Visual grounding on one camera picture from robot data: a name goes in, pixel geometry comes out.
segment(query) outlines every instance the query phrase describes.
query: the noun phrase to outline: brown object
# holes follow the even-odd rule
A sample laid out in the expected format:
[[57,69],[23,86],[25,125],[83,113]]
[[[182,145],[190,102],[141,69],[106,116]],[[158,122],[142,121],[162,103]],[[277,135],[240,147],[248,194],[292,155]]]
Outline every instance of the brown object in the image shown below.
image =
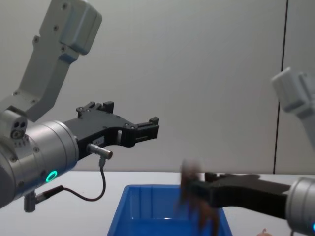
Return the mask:
[[266,233],[266,232],[267,232],[267,230],[266,230],[266,229],[263,229],[263,230],[262,230],[262,233],[257,234],[257,236],[272,236],[271,234]]
[[181,172],[181,196],[179,204],[188,203],[189,214],[191,215],[194,211],[198,212],[198,228],[202,230],[207,220],[212,221],[211,236],[218,235],[219,230],[219,214],[216,209],[213,209],[209,204],[187,191],[187,184],[189,180],[200,180],[198,173],[199,167],[197,165],[187,166],[183,164]]

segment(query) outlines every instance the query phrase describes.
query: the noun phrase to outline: table surface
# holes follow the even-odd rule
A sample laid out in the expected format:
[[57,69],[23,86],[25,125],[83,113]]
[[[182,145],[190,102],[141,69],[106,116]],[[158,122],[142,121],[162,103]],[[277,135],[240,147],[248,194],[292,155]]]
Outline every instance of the table surface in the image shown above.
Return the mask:
[[[179,184],[179,173],[105,172],[107,188],[97,202],[85,202],[61,192],[36,206],[33,213],[23,210],[23,198],[0,209],[2,236],[106,236],[126,185]],[[261,179],[293,184],[298,175],[261,175]],[[71,188],[86,197],[98,196],[102,181],[99,172],[69,172],[37,189],[37,193],[58,185]],[[285,220],[238,207],[224,208],[233,235],[256,236],[264,228],[273,236],[289,236]]]

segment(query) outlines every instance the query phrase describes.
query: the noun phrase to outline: blue container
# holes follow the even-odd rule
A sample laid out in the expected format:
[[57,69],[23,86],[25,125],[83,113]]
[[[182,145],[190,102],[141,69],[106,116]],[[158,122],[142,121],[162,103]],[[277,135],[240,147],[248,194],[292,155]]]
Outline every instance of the blue container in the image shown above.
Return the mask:
[[[199,234],[197,216],[175,210],[179,195],[178,185],[126,186],[107,236],[209,236],[210,221]],[[219,236],[232,236],[222,209]]]

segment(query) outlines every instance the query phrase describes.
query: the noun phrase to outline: glowing indicator light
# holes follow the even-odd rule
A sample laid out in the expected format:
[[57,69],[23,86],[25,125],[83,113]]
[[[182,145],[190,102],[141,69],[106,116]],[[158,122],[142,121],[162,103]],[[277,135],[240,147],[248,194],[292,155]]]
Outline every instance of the glowing indicator light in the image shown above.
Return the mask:
[[49,173],[49,175],[47,176],[46,178],[46,182],[50,182],[52,181],[53,179],[55,179],[58,175],[58,172],[57,171],[52,171],[51,173]]

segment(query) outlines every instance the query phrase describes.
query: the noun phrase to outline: white wall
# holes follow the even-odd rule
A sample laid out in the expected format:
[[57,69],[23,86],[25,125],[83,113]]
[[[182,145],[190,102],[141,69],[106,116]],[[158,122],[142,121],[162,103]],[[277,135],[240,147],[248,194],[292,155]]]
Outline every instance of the white wall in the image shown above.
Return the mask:
[[[271,173],[285,0],[90,0],[103,15],[91,52],[68,73],[41,121],[89,101],[133,122],[160,117],[157,140],[109,147],[108,170]],[[0,1],[0,99],[17,88],[48,0]],[[97,170],[97,157],[77,170]]]
[[[315,1],[290,0],[284,67],[315,76]],[[276,173],[314,173],[315,153],[300,120],[280,113]]]

